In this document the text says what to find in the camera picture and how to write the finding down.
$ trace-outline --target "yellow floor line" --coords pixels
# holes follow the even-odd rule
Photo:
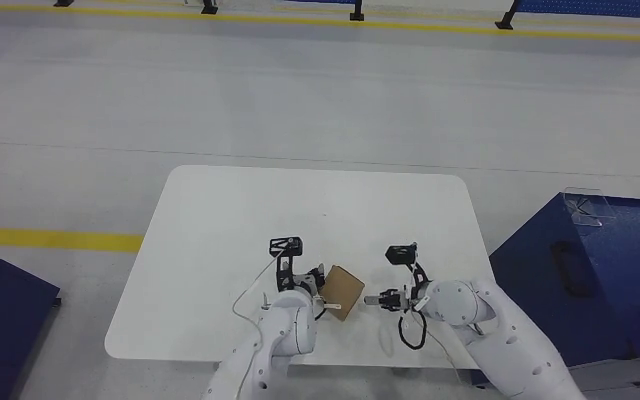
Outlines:
[[[304,7],[280,7],[275,6],[272,8],[276,12],[295,12],[295,13],[307,13],[307,14],[349,14],[353,10],[351,9],[330,9],[330,8],[304,8]],[[496,14],[495,17],[478,17],[473,15],[447,15],[447,14],[430,14],[423,12],[409,12],[409,11],[378,11],[367,10],[362,11],[365,15],[379,15],[382,17],[394,17],[394,18],[416,18],[416,19],[439,19],[444,21],[467,21],[467,22],[489,22],[502,18],[502,13]],[[635,28],[640,29],[640,24],[633,23],[614,23],[614,22],[596,22],[596,21],[567,21],[567,20],[541,20],[541,19],[518,19],[516,14],[513,24],[530,24],[530,25],[560,25],[560,26],[590,26],[590,27],[608,27],[618,29]]]
[[[143,235],[0,229],[0,246],[137,253]]]
[[[296,24],[296,25],[316,25],[316,26],[342,26],[352,28],[378,28],[396,29],[423,32],[450,32],[492,36],[528,36],[546,37],[562,39],[594,39],[594,40],[619,40],[619,41],[640,41],[640,35],[621,33],[598,33],[598,32],[567,32],[567,31],[532,31],[516,29],[513,31],[500,30],[495,27],[473,27],[473,26],[448,26],[448,25],[423,25],[415,23],[398,23],[383,21],[346,21],[338,19],[316,19],[298,17],[279,16],[256,16],[256,15],[207,15],[184,12],[165,11],[144,11],[144,10],[107,10],[95,8],[78,7],[51,7],[51,6],[26,6],[26,5],[1,5],[0,11],[22,11],[22,12],[49,12],[49,13],[70,13],[85,15],[103,15],[120,17],[142,17],[142,18],[165,18],[165,19],[198,19],[233,21],[259,24]]]

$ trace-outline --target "small brown box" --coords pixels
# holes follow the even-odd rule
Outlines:
[[[349,311],[356,304],[364,290],[364,283],[351,275],[344,268],[334,265],[327,275],[326,282],[320,290],[320,295],[329,304],[340,304],[340,310],[329,309],[340,321],[347,319]]]

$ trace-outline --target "blue box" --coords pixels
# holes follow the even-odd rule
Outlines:
[[[0,260],[0,399],[8,399],[59,288]]]
[[[640,349],[640,200],[606,200],[613,218],[583,226],[560,193],[489,257],[497,283],[568,366]]]

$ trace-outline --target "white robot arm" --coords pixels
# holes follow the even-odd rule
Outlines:
[[[260,275],[277,261],[279,293],[270,305],[265,296],[257,329],[220,364],[202,400],[275,399],[291,357],[316,345],[313,296],[325,284],[324,266],[293,274],[293,259],[302,255],[302,239],[295,236],[271,239],[269,253],[273,260]]]
[[[291,357],[311,353],[315,347],[312,304],[310,294],[303,289],[278,293],[258,322],[262,340],[255,332],[233,349],[211,378],[202,399],[276,398],[274,388],[286,378]]]
[[[549,338],[493,281],[431,282],[421,310],[447,322],[480,370],[507,398],[584,400]],[[473,324],[497,318],[480,333]]]
[[[301,241],[299,246],[299,254],[293,255],[301,254]],[[509,399],[586,400],[553,343],[495,282],[430,281],[416,262],[416,249],[414,243],[391,246],[387,251],[391,264],[409,268],[414,285],[403,292],[389,289],[379,296],[367,296],[366,304],[420,312],[446,322],[480,370]],[[294,276],[291,266],[291,256],[289,263],[283,264],[278,258],[280,293],[263,311],[260,332],[233,349],[221,363],[203,400],[274,398],[273,389],[286,377],[291,357],[313,351],[316,321],[312,296],[324,285],[324,270],[319,267]],[[493,319],[497,328],[486,333],[479,329],[478,323]]]

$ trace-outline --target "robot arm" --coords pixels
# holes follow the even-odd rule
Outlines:
[[[311,353],[315,347],[313,296],[325,284],[324,266],[293,274],[293,259],[302,255],[299,237],[271,239],[269,253],[272,263],[277,261],[279,293],[271,305],[265,296],[258,329],[220,364],[203,400],[275,399],[274,389],[286,378],[291,357]]]
[[[584,400],[549,338],[493,281],[432,282],[420,310],[450,324],[480,370],[507,398]],[[497,318],[480,333],[471,325]]]
[[[209,382],[203,400],[276,398],[273,389],[286,378],[291,357],[311,353],[315,347],[311,296],[304,290],[278,293],[262,312],[258,327],[262,341],[255,332],[233,349]]]

